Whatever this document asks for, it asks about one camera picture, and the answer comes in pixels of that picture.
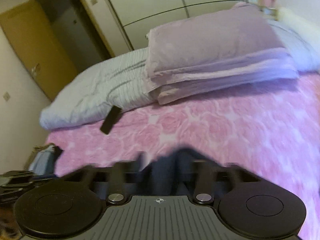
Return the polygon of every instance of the gray panel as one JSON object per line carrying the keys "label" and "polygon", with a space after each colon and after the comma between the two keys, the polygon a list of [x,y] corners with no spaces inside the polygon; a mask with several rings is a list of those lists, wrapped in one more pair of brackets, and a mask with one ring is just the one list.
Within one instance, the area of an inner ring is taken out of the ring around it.
{"label": "gray panel", "polygon": [[[245,240],[226,228],[210,207],[192,204],[186,196],[133,196],[109,207],[100,221],[72,240]],[[287,240],[298,240],[293,236]]]}

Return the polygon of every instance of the black phone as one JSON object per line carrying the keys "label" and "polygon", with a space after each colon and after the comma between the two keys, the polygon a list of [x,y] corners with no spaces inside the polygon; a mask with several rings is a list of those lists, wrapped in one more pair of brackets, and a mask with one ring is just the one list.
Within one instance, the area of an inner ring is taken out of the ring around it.
{"label": "black phone", "polygon": [[100,131],[104,134],[109,134],[112,127],[120,120],[121,115],[122,109],[117,106],[113,106],[100,127]]}

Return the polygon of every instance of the circular cap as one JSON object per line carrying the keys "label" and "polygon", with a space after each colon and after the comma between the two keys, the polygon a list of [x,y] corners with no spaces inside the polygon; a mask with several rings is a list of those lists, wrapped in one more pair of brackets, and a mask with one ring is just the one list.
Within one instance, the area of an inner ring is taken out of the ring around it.
{"label": "circular cap", "polygon": [[37,238],[63,238],[97,221],[101,200],[77,182],[56,180],[23,194],[14,205],[22,231]]}
{"label": "circular cap", "polygon": [[241,183],[224,195],[218,213],[240,234],[259,239],[297,233],[307,214],[296,195],[267,181]]}
{"label": "circular cap", "polygon": [[283,204],[276,197],[258,195],[247,200],[247,209],[258,216],[271,217],[283,210]]}
{"label": "circular cap", "polygon": [[119,193],[114,193],[108,196],[108,199],[113,202],[119,202],[124,199],[124,196]]}
{"label": "circular cap", "polygon": [[196,196],[196,199],[202,202],[210,201],[212,197],[209,194],[201,193]]}

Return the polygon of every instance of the wooden door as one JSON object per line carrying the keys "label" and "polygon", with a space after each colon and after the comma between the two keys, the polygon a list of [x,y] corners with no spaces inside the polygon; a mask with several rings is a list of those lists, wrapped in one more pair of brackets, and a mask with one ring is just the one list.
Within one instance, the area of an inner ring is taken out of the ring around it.
{"label": "wooden door", "polygon": [[35,0],[0,15],[10,44],[36,83],[51,99],[77,75],[55,37],[41,5]]}

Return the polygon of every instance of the rose print bedding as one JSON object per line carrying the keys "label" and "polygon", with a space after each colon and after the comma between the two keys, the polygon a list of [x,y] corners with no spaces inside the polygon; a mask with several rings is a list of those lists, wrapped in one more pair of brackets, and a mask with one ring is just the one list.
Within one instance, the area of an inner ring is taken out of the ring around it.
{"label": "rose print bedding", "polygon": [[47,141],[64,149],[61,176],[88,163],[109,166],[149,159],[181,144],[221,164],[236,162],[299,196],[307,218],[299,236],[320,239],[320,76],[277,80],[197,95],[175,104],[127,112],[109,135],[102,122],[52,132]]}

